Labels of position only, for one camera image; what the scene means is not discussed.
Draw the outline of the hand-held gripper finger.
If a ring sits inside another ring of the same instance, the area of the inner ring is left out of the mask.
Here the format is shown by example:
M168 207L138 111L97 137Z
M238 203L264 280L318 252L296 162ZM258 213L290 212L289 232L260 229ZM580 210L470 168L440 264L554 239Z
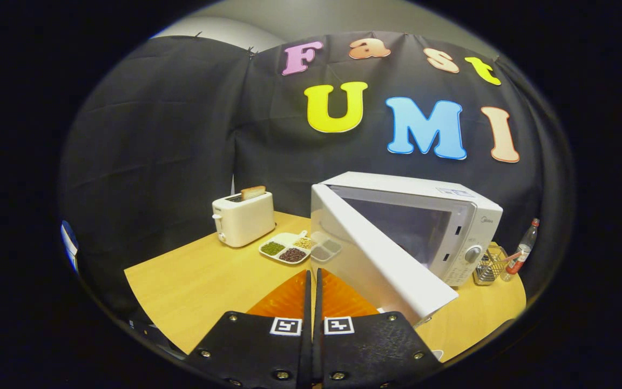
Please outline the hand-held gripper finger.
M283 293L288 310L276 304L267 312L223 313L185 364L226 388L311 388L311 280L303 270L264 298Z
M402 313L378 312L326 269L316 276L315 382L324 388L408 388L443 369Z

